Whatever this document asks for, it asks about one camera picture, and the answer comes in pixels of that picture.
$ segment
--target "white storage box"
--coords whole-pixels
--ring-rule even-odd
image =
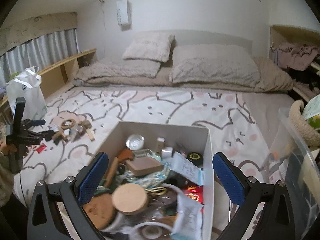
[[[265,183],[286,183],[294,215],[296,239],[310,229],[320,212],[320,173],[308,146],[294,129],[289,109],[279,109],[279,129],[262,166]]]
[[[125,148],[125,142],[132,134],[140,134],[143,136],[145,141],[144,148],[151,150],[155,150],[157,138],[162,137],[165,138],[166,146],[174,147],[176,143],[180,143],[189,151],[203,153],[204,212],[202,239],[210,240],[214,208],[214,172],[212,167],[213,152],[209,129],[195,126],[119,122],[110,132],[106,140],[100,145],[98,152],[107,153],[109,164],[112,163],[113,158]]]

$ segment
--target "plastic bag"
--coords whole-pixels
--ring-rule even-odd
[[[6,84],[8,101],[13,113],[17,97],[24,97],[26,100],[23,120],[28,118],[39,120],[47,113],[47,106],[40,89],[41,76],[37,74],[38,70],[38,67],[26,68]]]
[[[178,195],[178,218],[174,223],[171,239],[201,239],[203,205],[185,196]]]

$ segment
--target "white curtain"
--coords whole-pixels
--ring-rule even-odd
[[[0,87],[5,86],[15,72],[32,66],[43,69],[77,53],[76,29],[50,33],[27,41],[0,57]]]

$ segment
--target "bunny print sheet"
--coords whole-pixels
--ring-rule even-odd
[[[268,154],[268,147],[241,93],[74,87],[50,101],[47,107],[46,124],[34,131],[44,130],[50,124],[60,125],[66,119],[76,122],[88,119],[95,141],[91,142],[85,134],[75,142],[60,141],[56,146],[53,141],[43,141],[45,145],[40,149],[32,149],[23,162],[22,185],[16,175],[14,186],[15,195],[24,203],[22,186],[27,205],[38,180],[56,183],[67,176],[75,176],[120,120],[205,126],[211,131],[214,153],[223,152],[246,176],[263,181],[260,166]],[[227,225],[229,213],[228,195],[219,179],[215,177],[214,180],[212,239],[216,239]],[[243,239],[251,235],[262,207],[259,205]],[[232,206],[231,215],[235,211],[236,206]]]

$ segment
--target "white paper bag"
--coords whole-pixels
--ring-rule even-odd
[[[22,120],[39,120],[47,113],[47,106],[40,89],[41,76],[38,67],[26,68],[6,84],[10,108],[14,113],[17,97],[24,97],[26,105]]]

